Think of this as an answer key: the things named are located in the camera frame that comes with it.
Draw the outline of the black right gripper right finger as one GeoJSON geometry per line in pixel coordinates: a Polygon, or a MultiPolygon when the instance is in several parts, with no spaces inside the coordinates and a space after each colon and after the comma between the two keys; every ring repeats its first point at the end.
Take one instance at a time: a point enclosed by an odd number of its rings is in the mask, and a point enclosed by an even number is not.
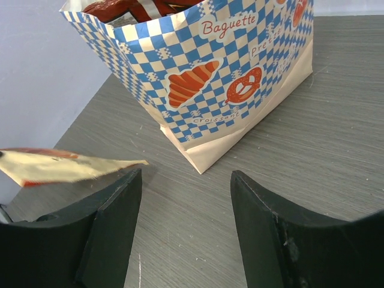
{"type": "Polygon", "coordinates": [[[383,286],[383,212],[332,218],[239,170],[230,193],[248,287],[383,286]]]}

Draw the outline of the red Doritos bag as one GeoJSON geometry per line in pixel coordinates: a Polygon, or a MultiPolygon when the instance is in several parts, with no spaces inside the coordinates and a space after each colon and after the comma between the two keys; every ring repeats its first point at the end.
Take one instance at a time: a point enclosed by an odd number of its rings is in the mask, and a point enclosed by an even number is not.
{"type": "Polygon", "coordinates": [[[141,23],[180,13],[200,2],[197,0],[96,1],[82,11],[95,16],[103,23],[112,22],[126,14],[135,22],[141,23]]]}

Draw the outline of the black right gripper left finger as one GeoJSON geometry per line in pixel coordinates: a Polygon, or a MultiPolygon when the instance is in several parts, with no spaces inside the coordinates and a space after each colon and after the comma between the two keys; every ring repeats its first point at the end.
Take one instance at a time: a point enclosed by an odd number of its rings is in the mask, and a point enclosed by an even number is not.
{"type": "Polygon", "coordinates": [[[142,171],[35,221],[1,224],[1,286],[123,287],[142,171]]]}

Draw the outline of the cream red cassava chips bag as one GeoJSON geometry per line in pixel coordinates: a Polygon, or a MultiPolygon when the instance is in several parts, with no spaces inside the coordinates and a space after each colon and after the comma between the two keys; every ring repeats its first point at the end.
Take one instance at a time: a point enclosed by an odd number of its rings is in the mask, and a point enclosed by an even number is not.
{"type": "Polygon", "coordinates": [[[111,160],[45,148],[1,150],[1,170],[21,187],[95,179],[145,160],[111,160]]]}

